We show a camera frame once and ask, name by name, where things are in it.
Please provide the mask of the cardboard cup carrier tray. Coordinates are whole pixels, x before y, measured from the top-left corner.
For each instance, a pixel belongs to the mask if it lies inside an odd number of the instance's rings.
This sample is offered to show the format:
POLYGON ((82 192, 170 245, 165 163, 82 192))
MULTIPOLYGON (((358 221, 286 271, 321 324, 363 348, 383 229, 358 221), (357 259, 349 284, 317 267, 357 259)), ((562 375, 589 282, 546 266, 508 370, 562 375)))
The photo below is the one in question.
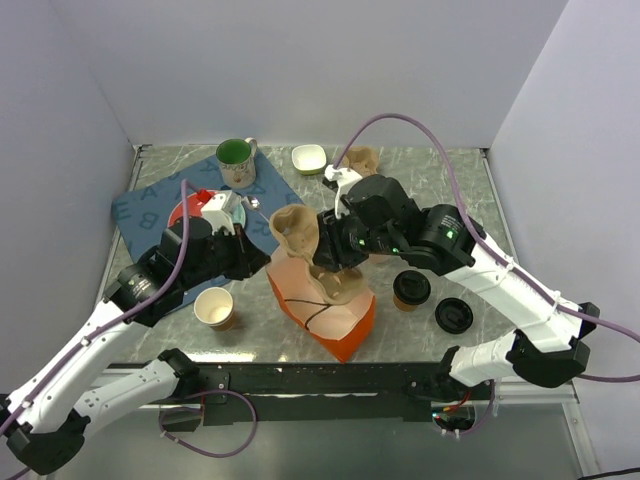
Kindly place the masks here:
POLYGON ((271 215, 269 228, 289 257, 305 262, 306 280, 326 303, 344 305, 368 289, 358 268, 340 269, 335 273, 314 264, 320 231, 317 213, 311 207, 302 204, 282 207, 271 215))

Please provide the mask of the brown paper cup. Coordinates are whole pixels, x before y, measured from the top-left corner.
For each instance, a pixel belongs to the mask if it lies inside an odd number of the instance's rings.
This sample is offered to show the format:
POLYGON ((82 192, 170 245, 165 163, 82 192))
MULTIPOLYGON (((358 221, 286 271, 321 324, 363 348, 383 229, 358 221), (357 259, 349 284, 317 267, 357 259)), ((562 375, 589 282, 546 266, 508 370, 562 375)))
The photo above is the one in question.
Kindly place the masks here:
POLYGON ((213 287, 201 292, 194 302, 196 318, 216 331, 226 331, 235 323, 234 300, 225 289, 213 287))
POLYGON ((397 309, 403 312, 415 311, 419 306, 423 305, 429 299, 429 294, 420 295, 418 297, 407 297, 395 293, 393 296, 393 303, 397 309))

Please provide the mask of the black coffee cup lid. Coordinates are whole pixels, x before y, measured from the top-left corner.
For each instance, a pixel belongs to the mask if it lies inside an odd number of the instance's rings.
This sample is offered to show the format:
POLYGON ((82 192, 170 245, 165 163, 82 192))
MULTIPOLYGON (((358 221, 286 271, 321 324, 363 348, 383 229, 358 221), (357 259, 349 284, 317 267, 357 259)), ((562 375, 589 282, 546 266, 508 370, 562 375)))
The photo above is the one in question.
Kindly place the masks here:
POLYGON ((420 295, 431 295, 431 284, 428 278, 413 270, 400 272, 393 281, 393 292, 407 297, 418 297, 420 295))

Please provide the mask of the orange paper bag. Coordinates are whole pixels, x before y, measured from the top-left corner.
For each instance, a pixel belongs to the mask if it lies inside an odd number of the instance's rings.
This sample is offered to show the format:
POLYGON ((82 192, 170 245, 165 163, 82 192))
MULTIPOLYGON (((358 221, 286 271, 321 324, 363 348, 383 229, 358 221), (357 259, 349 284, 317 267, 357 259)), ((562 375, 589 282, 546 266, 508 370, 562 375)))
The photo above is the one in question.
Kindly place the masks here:
POLYGON ((266 270, 272 291, 292 321, 346 363, 373 329, 376 296, 366 288, 346 304, 330 305, 311 285, 305 266, 299 258, 273 258, 266 270))

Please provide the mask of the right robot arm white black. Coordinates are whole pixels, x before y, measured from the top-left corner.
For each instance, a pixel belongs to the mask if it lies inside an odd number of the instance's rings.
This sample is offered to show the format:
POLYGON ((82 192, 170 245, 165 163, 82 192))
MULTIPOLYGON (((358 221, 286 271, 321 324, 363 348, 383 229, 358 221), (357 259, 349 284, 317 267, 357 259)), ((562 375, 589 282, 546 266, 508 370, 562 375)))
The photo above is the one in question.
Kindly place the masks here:
POLYGON ((419 208, 401 184, 375 174, 329 167, 324 184, 334 207, 318 216, 316 265, 334 272, 355 268, 370 255, 400 257, 478 295, 510 320, 513 330, 494 341, 447 351, 437 375, 439 391, 460 398, 486 380, 517 375, 556 388, 582 374, 590 349, 580 306, 539 281, 527 283, 512 257, 457 207, 419 208))

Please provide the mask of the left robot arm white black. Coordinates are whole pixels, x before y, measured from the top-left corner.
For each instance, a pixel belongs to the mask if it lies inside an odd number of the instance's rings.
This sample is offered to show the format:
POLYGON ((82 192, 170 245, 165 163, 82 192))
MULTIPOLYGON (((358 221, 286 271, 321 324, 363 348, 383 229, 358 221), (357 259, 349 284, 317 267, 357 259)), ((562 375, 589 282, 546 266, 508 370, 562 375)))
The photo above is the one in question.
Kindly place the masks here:
POLYGON ((40 475, 68 463, 98 430, 141 405, 190 400, 199 369, 177 348, 115 383, 93 381, 117 353, 182 305, 186 293, 223 276, 245 280, 270 261, 239 224, 214 230, 177 221, 158 245, 123 269, 82 328, 31 380, 1 398, 1 434, 16 459, 40 475))

